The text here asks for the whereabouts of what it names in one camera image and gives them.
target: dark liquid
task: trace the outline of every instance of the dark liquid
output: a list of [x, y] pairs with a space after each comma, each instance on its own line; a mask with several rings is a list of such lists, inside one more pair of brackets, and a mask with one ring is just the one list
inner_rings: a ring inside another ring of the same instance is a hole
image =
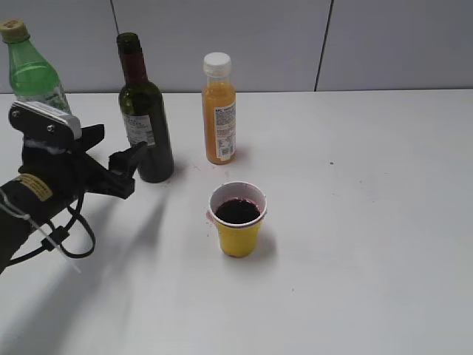
[[259, 217], [258, 208], [251, 202], [242, 199], [229, 200], [223, 203], [215, 215], [227, 223], [248, 223]]

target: orange juice bottle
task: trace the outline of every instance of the orange juice bottle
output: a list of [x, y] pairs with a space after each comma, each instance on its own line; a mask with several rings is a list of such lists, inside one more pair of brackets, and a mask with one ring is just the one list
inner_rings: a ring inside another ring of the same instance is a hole
[[230, 84], [231, 60], [225, 53], [204, 57], [207, 85], [202, 91], [205, 149], [213, 164], [227, 164], [235, 157], [235, 89]]

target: wine label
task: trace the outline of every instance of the wine label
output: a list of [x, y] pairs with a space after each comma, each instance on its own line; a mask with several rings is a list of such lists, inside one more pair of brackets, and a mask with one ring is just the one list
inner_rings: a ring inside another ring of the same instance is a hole
[[233, 102], [229, 106], [215, 107], [215, 143], [217, 158], [228, 160], [235, 153], [236, 146], [236, 106]]
[[132, 146], [140, 142], [147, 142], [148, 146], [154, 146], [154, 134], [151, 120], [148, 115], [132, 116], [123, 113], [126, 137]]
[[66, 94], [64, 94], [64, 89], [60, 84], [45, 94], [31, 96], [16, 95], [16, 98], [23, 102], [39, 101], [43, 104], [55, 107], [56, 109], [60, 109], [61, 111], [71, 113], [71, 109], [67, 103]]

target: pink cup rim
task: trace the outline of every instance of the pink cup rim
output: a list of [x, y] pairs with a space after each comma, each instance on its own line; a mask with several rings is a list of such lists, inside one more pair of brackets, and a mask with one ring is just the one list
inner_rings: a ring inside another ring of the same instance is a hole
[[[212, 197], [214, 196], [215, 192], [218, 190], [218, 189], [221, 189], [223, 186], [225, 185], [230, 185], [232, 183], [244, 183], [245, 185], [249, 185], [249, 186], [252, 186], [254, 187], [256, 190], [258, 190], [259, 192], [261, 192], [261, 194], [263, 195], [263, 198], [265, 199], [265, 207], [264, 209], [260, 212], [260, 215], [258, 216], [258, 218], [254, 219], [254, 220], [251, 220], [250, 222], [247, 222], [247, 223], [240, 223], [240, 224], [235, 224], [235, 223], [228, 223], [228, 222], [225, 222], [224, 220], [221, 220], [219, 219], [214, 211], [212, 211], [212, 208], [211, 208], [211, 200], [212, 200]], [[257, 224], [260, 220], [262, 220], [266, 213], [268, 213], [268, 201], [266, 199], [266, 195], [265, 193], [256, 185], [252, 184], [252, 183], [248, 183], [246, 181], [230, 181], [230, 182], [227, 182], [227, 183], [223, 183], [222, 185], [218, 186], [210, 195], [210, 198], [208, 199], [208, 212], [210, 213], [211, 217], [217, 221], [218, 223], [224, 225], [224, 226], [227, 226], [227, 227], [230, 227], [230, 228], [234, 228], [234, 229], [243, 229], [243, 228], [248, 228], [248, 227], [252, 227], [254, 226], [255, 224]]]

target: gray wall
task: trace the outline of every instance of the gray wall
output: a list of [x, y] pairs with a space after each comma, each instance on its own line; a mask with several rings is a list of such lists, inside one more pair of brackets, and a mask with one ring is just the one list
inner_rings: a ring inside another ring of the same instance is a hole
[[472, 0], [335, 0], [318, 90], [473, 87]]
[[[112, 91], [123, 78], [109, 0], [2, 0], [1, 20], [24, 19], [31, 40], [68, 92]], [[7, 45], [0, 43], [0, 92], [10, 92]]]
[[[239, 91], [473, 87], [473, 1], [113, 0], [119, 30], [138, 33], [150, 78], [200, 91], [203, 56], [231, 55]], [[109, 0], [3, 1], [23, 18], [68, 92], [123, 85]], [[9, 92], [0, 45], [0, 92]]]

